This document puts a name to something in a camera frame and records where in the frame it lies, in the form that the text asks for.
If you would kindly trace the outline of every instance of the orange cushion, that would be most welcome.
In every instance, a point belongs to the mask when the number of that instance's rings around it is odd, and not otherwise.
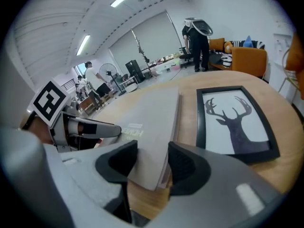
[[[231,54],[232,48],[233,48],[233,45],[231,44],[231,42],[230,41],[226,41],[226,43],[224,45],[225,52]]]
[[[291,42],[286,61],[286,69],[296,72],[300,72],[302,69],[304,69],[303,46],[297,33],[294,33],[293,41]]]
[[[210,40],[209,50],[215,49],[218,51],[223,51],[223,48],[224,48],[224,38]]]
[[[301,99],[304,100],[304,70],[296,74],[301,92]]]

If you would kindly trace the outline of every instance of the black pants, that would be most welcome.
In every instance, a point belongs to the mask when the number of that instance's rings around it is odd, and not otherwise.
[[[99,95],[95,94],[93,90],[89,93],[89,97],[91,98],[91,101],[96,109],[98,109],[98,104],[95,99],[98,100],[100,106],[103,104],[102,100],[100,99]]]
[[[191,39],[191,53],[193,55],[194,67],[200,67],[200,52],[203,54],[201,67],[208,69],[209,61],[209,44],[206,36]]]

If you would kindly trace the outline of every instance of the zebra print blanket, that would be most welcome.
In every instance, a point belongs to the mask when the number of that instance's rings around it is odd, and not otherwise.
[[[233,40],[231,41],[231,44],[233,45],[233,47],[243,47],[244,45],[244,40]],[[262,41],[257,41],[257,40],[253,40],[252,41],[252,44],[253,44],[253,47],[254,48],[258,48],[258,49],[264,49],[265,48],[265,45]],[[231,67],[231,64],[232,64],[232,54],[227,54],[227,53],[224,53],[224,52],[220,52],[220,51],[216,51],[216,50],[210,50],[209,51],[209,54],[217,54],[217,55],[220,55],[221,57],[221,61],[220,62],[217,62],[217,63],[220,63],[221,65],[223,65],[224,67],[226,68],[230,68]]]

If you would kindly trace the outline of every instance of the fan stand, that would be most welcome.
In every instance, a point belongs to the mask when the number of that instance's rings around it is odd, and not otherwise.
[[[111,71],[107,71],[106,74],[109,75],[109,76],[111,76],[111,78],[113,79],[113,81],[115,82],[115,84],[117,85],[117,87],[119,88],[119,90],[120,90],[120,93],[118,94],[119,96],[121,96],[121,95],[123,95],[124,93],[126,93],[125,90],[122,91],[121,88],[118,86],[118,84],[116,83],[115,79],[114,79],[113,76],[112,76],[112,72],[111,72]]]

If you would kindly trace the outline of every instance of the pedestal fan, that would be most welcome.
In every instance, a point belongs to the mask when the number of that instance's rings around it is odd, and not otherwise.
[[[118,94],[119,96],[123,95],[124,93],[126,93],[125,90],[121,90],[120,87],[118,86],[118,84],[116,83],[115,79],[113,78],[113,75],[115,75],[117,73],[117,70],[115,68],[115,66],[111,63],[106,63],[103,64],[100,69],[99,69],[99,74],[101,75],[102,78],[104,78],[108,83],[111,82],[111,80],[113,80],[115,82],[115,84],[117,85],[117,87],[120,90],[120,93]]]

